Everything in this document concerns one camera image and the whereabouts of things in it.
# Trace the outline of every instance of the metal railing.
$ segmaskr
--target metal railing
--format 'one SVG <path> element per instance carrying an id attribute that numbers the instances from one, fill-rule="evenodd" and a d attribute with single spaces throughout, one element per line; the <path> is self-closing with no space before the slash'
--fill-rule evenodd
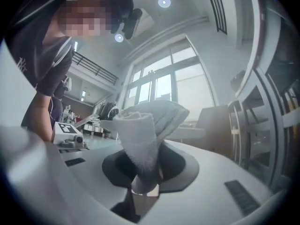
<path id="1" fill-rule="evenodd" d="M 217 31 L 227 34 L 226 18 L 222 0 L 210 0 L 216 19 Z"/>
<path id="2" fill-rule="evenodd" d="M 76 65 L 84 67 L 85 69 L 94 73 L 96 76 L 102 77 L 103 79 L 107 80 L 113 85 L 115 85 L 116 81 L 118 80 L 117 76 L 105 70 L 104 68 L 100 67 L 98 64 L 94 63 L 88 58 L 82 56 L 78 52 L 74 52 L 72 60 L 74 63 L 76 63 Z"/>

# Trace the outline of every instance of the black vent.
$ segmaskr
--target black vent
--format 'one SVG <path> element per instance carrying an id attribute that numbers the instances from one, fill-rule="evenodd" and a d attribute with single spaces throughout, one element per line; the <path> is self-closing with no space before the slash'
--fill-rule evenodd
<path id="1" fill-rule="evenodd" d="M 224 184 L 244 216 L 249 215 L 259 208 L 260 204 L 237 180 L 226 182 Z"/>
<path id="2" fill-rule="evenodd" d="M 83 163 L 83 162 L 85 162 L 83 158 L 75 158 L 75 159 L 65 161 L 67 167 L 74 166 L 76 164 Z"/>

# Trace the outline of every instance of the floor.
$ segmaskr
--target floor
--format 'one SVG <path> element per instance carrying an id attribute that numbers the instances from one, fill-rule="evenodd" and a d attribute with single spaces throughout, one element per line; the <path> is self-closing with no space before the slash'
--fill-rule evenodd
<path id="1" fill-rule="evenodd" d="M 91 135 L 85 135 L 85 134 L 83 135 L 83 141 L 88 144 L 90 149 L 103 148 L 103 147 L 112 146 L 119 143 L 119 141 L 116 141 L 115 139 L 102 138 L 95 135 L 93 136 L 93 138 L 91 138 Z"/>

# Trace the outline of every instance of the white towel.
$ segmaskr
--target white towel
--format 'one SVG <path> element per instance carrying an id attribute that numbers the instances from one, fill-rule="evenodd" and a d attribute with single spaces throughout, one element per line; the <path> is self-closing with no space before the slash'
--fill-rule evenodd
<path id="1" fill-rule="evenodd" d="M 158 149 L 161 142 L 188 116 L 183 106 L 166 100 L 132 106 L 113 118 L 124 151 L 137 167 L 132 189 L 150 192 L 159 182 Z"/>

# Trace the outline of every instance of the large window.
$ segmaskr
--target large window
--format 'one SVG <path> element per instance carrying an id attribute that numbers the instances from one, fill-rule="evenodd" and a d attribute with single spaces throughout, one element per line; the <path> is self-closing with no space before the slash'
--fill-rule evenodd
<path id="1" fill-rule="evenodd" d="M 186 39 L 134 67 L 124 109 L 152 100 L 178 102 L 190 111 L 189 124 L 197 122 L 203 108 L 214 106 L 199 58 Z"/>

